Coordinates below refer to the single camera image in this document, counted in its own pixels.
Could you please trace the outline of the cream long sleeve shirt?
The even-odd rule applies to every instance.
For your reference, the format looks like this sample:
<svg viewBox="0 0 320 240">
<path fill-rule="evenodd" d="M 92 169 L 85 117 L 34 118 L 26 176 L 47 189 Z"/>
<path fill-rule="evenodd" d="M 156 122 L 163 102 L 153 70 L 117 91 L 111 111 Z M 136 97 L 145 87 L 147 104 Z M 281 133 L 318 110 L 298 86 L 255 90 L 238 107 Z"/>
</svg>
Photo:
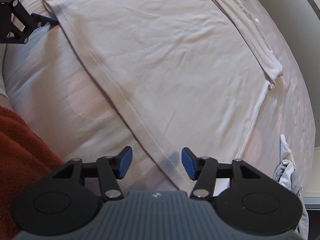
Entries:
<svg viewBox="0 0 320 240">
<path fill-rule="evenodd" d="M 283 72 L 240 0 L 42 0 L 142 148 L 181 190 L 182 148 L 240 157 Z"/>
</svg>

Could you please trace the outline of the light blue garment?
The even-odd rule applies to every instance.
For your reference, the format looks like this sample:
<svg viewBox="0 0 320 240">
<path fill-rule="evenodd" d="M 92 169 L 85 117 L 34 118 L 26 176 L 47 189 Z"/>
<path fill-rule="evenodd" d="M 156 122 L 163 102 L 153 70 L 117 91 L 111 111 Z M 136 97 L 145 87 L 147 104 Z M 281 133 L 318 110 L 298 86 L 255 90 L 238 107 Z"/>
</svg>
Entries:
<svg viewBox="0 0 320 240">
<path fill-rule="evenodd" d="M 296 165 L 284 134 L 280 135 L 279 156 L 280 163 L 273 173 L 273 180 L 290 190 L 302 202 L 302 217 L 295 229 L 295 233 L 302 239 L 309 236 L 309 215 L 305 208 L 302 196 L 302 187 L 296 174 Z"/>
</svg>

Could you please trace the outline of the red orange blanket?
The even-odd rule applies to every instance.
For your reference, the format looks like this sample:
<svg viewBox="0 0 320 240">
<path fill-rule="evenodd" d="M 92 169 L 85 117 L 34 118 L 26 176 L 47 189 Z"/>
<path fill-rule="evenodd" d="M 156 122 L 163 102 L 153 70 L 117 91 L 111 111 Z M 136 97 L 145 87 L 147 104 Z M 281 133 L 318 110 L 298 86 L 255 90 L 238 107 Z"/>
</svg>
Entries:
<svg viewBox="0 0 320 240">
<path fill-rule="evenodd" d="M 17 113 L 1 107 L 1 239 L 18 233 L 11 216 L 14 198 L 62 165 Z"/>
</svg>

